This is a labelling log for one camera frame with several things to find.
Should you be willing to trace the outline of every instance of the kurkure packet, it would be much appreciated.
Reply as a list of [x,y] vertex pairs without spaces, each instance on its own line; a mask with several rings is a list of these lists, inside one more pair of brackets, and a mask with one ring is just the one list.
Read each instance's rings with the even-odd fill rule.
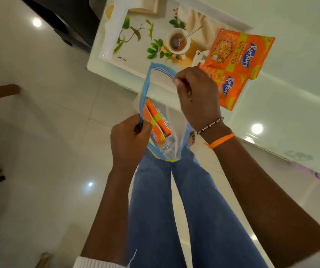
[[153,119],[152,115],[150,114],[146,104],[144,104],[144,110],[143,110],[143,119],[150,122],[153,126],[153,129],[151,130],[150,138],[153,140],[154,143],[157,143],[159,146],[163,146],[165,144],[165,136],[162,133],[160,127],[158,124],[156,124],[156,121]]
[[205,65],[254,80],[274,41],[275,37],[248,35],[223,28],[211,47]]
[[217,84],[219,105],[232,111],[248,78],[241,74],[219,70],[198,64],[206,74]]
[[163,131],[165,138],[170,136],[170,125],[167,119],[164,117],[164,115],[159,111],[159,109],[149,98],[146,98],[145,104],[148,107],[150,114],[153,116],[154,120],[159,125],[160,129]]

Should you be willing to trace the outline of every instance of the kurkure logo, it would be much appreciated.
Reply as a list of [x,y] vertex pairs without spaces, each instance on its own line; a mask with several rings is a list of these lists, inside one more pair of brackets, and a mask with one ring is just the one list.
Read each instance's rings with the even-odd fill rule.
[[253,43],[250,44],[249,48],[246,50],[246,53],[244,54],[242,58],[242,65],[243,67],[249,67],[249,63],[251,59],[254,57],[255,52],[257,51],[257,46]]
[[227,93],[232,88],[233,84],[234,84],[234,78],[232,78],[231,76],[228,76],[227,80],[222,86],[222,94],[225,95],[225,97],[227,97]]

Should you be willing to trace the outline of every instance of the black chair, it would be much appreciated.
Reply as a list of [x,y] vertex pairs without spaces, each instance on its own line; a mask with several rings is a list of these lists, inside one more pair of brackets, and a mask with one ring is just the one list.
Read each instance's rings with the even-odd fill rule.
[[[89,0],[22,0],[70,46],[90,52],[99,26],[99,19],[89,6]],[[97,4],[104,10],[107,0]],[[84,41],[84,44],[69,35],[66,22]]]

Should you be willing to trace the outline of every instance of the blue jeans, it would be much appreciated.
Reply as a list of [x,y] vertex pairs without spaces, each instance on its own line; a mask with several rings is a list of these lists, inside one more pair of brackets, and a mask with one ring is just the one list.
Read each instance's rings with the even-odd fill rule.
[[267,267],[247,232],[186,145],[181,160],[148,150],[139,164],[129,206],[130,267],[186,267],[171,198],[171,171],[184,204],[193,267]]

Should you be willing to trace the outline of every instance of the bare foot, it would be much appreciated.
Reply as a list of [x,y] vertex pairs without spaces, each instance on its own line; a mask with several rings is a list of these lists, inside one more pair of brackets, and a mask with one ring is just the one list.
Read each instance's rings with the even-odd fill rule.
[[190,133],[189,139],[187,140],[187,143],[191,147],[195,143],[195,141],[196,141],[196,132],[192,131]]

